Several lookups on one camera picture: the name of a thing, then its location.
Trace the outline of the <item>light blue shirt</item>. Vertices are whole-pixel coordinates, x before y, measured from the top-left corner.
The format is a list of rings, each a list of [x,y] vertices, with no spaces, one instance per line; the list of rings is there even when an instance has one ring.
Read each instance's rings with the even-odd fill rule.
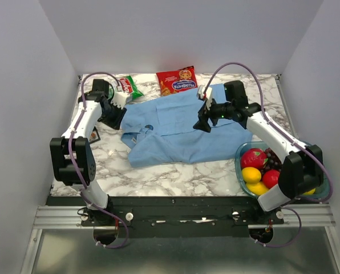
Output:
[[[127,106],[121,140],[130,148],[132,167],[228,160],[251,141],[252,133],[233,120],[220,119],[210,133],[193,129],[203,105],[196,94],[194,88]]]

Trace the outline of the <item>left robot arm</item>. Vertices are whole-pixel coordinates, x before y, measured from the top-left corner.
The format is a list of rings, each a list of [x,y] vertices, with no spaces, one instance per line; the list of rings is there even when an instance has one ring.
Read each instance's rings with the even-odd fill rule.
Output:
[[[98,121],[118,130],[127,109],[126,94],[116,93],[104,79],[94,79],[92,89],[78,99],[78,112],[69,128],[59,138],[50,141],[54,177],[78,191],[88,210],[94,210],[94,218],[101,225],[109,225],[114,215],[113,203],[95,180],[96,163],[90,147],[90,136]]]

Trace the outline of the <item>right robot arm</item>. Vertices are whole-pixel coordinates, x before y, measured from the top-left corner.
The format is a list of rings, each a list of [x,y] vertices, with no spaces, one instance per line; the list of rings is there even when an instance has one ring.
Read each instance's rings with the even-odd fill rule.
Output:
[[[224,84],[225,103],[217,103],[211,87],[200,86],[196,96],[204,103],[193,128],[210,132],[219,119],[229,119],[261,138],[282,161],[278,183],[258,197],[258,205],[250,209],[250,218],[258,224],[270,218],[270,212],[305,192],[323,184],[322,150],[291,136],[258,103],[249,103],[244,84]]]

